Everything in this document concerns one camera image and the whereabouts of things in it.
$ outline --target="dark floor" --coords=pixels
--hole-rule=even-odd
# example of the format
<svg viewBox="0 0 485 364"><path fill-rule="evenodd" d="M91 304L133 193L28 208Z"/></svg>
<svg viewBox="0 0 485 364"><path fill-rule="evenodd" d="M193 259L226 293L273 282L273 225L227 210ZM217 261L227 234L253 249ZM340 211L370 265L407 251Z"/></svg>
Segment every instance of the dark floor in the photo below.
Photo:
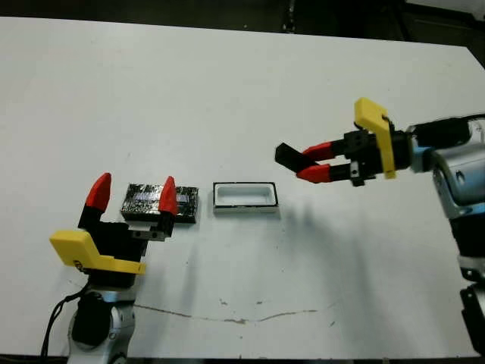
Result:
<svg viewBox="0 0 485 364"><path fill-rule="evenodd" d="M407 5L401 0L2 0L0 16L115 21L181 27L298 33L467 46L485 67L485 22L469 14ZM0 364L36 362L32 356L0 356ZM66 362L51 358L49 362ZM132 363L224 364L232 360L132 359ZM296 361L277 361L294 363ZM312 364L345 361L304 361ZM358 364L471 364L483 359L367 360Z"/></svg>

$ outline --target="black cable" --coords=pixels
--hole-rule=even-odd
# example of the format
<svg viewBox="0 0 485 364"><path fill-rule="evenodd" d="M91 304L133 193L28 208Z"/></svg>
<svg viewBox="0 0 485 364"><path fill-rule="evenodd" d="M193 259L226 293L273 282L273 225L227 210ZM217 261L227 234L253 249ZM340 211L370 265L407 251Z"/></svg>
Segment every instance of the black cable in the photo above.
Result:
<svg viewBox="0 0 485 364"><path fill-rule="evenodd" d="M461 119L463 121L480 120L480 119L485 119L485 114L475 114L475 115L462 116L459 119Z"/></svg>
<svg viewBox="0 0 485 364"><path fill-rule="evenodd" d="M77 293L71 294L70 296L66 296L61 302L55 305L54 309L52 310L51 317L48 320L47 328L45 330L44 341L42 342L42 349L40 350L40 358L39 362L41 364L45 364L47 362L48 352L49 352L49 336L51 335L52 326L54 324L55 319L61 314L62 308L66 302L70 302L75 300L76 298L81 297L88 288L88 283Z"/></svg>

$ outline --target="black box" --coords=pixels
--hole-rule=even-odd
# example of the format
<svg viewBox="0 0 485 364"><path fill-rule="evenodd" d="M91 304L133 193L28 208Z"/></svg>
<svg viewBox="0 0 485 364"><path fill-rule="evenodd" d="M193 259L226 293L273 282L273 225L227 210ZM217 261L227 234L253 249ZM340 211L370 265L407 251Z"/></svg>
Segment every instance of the black box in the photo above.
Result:
<svg viewBox="0 0 485 364"><path fill-rule="evenodd" d="M158 204L163 185L130 184L124 198L121 214L126 221L157 222ZM175 222L195 224L199 188L177 187L177 206L179 213Z"/></svg>

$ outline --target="white tabletop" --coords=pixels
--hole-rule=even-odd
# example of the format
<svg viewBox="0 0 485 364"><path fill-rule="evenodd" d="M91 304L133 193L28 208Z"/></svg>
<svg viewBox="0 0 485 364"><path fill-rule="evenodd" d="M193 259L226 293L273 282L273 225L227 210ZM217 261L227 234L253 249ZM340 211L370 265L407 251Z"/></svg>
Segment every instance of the white tabletop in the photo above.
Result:
<svg viewBox="0 0 485 364"><path fill-rule="evenodd" d="M429 174L308 184L274 162L352 129L367 96L398 128L483 111L465 48L321 36L0 18L0 352L39 352L85 277L49 236L113 175L200 188L198 223L150 243L130 356L474 355L457 247ZM273 181L279 215L214 216L214 181ZM67 355L76 305L50 354Z"/></svg>

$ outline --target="crack on table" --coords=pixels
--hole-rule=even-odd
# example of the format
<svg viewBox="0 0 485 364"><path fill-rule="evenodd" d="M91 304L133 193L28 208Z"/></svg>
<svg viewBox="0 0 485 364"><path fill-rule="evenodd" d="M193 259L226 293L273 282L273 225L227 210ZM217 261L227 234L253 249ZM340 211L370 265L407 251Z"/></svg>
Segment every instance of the crack on table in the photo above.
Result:
<svg viewBox="0 0 485 364"><path fill-rule="evenodd" d="M332 303L329 306L327 306L325 309L329 309L330 307L335 306L335 304L336 303ZM186 319L196 319L196 320L211 321L211 322L229 322L229 323L233 323L233 324L237 324L237 325L245 325L247 323L256 323L256 322L265 322L265 321L276 319L276 318L282 317L282 316L298 315L298 314L302 314L302 313L315 313L315 312L319 311L317 309L301 309L299 311L288 311L288 312L276 313L274 315L270 315L270 316L266 316L264 318L258 318L258 319L212 318L212 317L204 317L204 316L187 315L187 314L180 313L180 312L169 311L167 309L159 309L159 308L156 308L156 307L144 306L144 305L139 305L139 304L135 304L134 306L138 307L140 309L147 309L147 310L150 310L150 311L166 313L168 315L175 315L175 316L179 316L179 317L184 317Z"/></svg>

